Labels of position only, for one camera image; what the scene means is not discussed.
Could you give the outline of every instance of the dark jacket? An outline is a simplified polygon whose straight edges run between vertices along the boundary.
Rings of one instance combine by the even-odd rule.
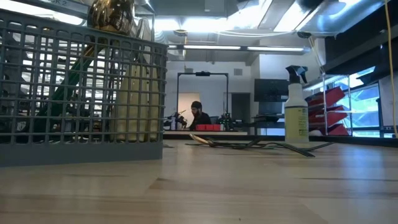
[[[202,112],[200,117],[195,118],[189,127],[189,130],[193,131],[196,130],[196,125],[198,124],[211,124],[211,120],[208,114]]]

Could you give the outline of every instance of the bottle label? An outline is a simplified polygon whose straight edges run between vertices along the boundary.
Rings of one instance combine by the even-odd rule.
[[[289,106],[285,108],[285,138],[308,139],[308,108]]]

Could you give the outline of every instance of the trigger sprayer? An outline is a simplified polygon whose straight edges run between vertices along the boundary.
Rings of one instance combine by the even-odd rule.
[[[307,67],[291,65],[289,72],[289,99],[285,103],[285,141],[289,143],[309,142],[308,103],[304,100],[301,79],[307,83]]]

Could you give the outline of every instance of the spray bottle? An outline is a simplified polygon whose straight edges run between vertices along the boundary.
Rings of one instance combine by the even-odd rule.
[[[285,103],[285,141],[287,143],[306,143],[308,138],[308,103],[303,98],[300,77],[307,83],[307,67],[291,65],[289,72],[289,99]]]

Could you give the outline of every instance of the wooden table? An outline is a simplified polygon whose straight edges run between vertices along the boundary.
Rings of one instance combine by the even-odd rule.
[[[161,161],[0,169],[0,223],[398,223],[398,150],[165,141]]]
[[[181,134],[181,135],[232,135],[232,136],[245,136],[248,135],[247,132],[244,131],[165,131],[163,134]]]

